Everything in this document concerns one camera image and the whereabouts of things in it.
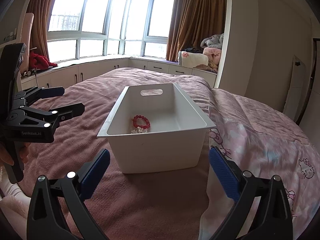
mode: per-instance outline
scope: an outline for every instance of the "white plastic bin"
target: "white plastic bin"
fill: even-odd
[[[162,90],[162,94],[142,95],[146,90]],[[130,134],[136,115],[150,121],[147,133]],[[108,137],[123,173],[171,171],[197,165],[206,130],[214,126],[176,83],[128,86],[98,137]]]

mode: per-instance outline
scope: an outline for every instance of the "hello kitty blanket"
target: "hello kitty blanket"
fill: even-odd
[[[211,129],[210,146],[218,146],[227,159],[256,177],[280,175],[291,208],[293,239],[297,239],[320,204],[316,148],[294,122],[271,107],[219,89],[212,93],[214,107],[209,107],[209,114],[216,127]],[[207,195],[209,207],[201,216],[199,240],[214,234],[233,205],[212,168]],[[258,204],[256,198],[238,236],[248,232]]]

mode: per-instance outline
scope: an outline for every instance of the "window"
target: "window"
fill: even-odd
[[[49,32],[78,30],[83,3],[84,0],[55,0]]]
[[[76,40],[50,41],[48,52],[51,62],[76,58]]]
[[[174,0],[153,0],[149,36],[168,37]]]
[[[80,57],[101,56],[103,54],[103,40],[80,41]]]
[[[174,0],[54,0],[50,60],[126,54],[165,58]]]
[[[167,44],[146,42],[144,55],[150,57],[165,58],[167,53]]]
[[[120,39],[125,4],[127,0],[113,0],[109,26],[109,38]]]
[[[102,33],[109,0],[87,0],[82,31]]]

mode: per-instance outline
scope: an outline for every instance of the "brown curtain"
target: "brown curtain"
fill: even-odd
[[[174,0],[167,60],[176,61],[188,47],[200,51],[203,39],[224,32],[227,0]]]
[[[47,21],[52,0],[31,0],[27,12],[34,14],[31,29],[30,48],[37,47],[36,52],[49,58],[47,44]]]

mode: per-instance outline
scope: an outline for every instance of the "red beaded bracelet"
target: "red beaded bracelet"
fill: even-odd
[[[138,119],[138,118],[141,118],[143,121],[145,121],[145,122],[146,122],[146,125],[137,124],[137,119]],[[136,116],[133,118],[133,126],[134,126],[135,128],[140,127],[140,128],[143,128],[143,129],[148,129],[148,128],[150,128],[150,122],[149,122],[149,120],[148,120],[146,117],[141,116],[141,115],[136,115]]]

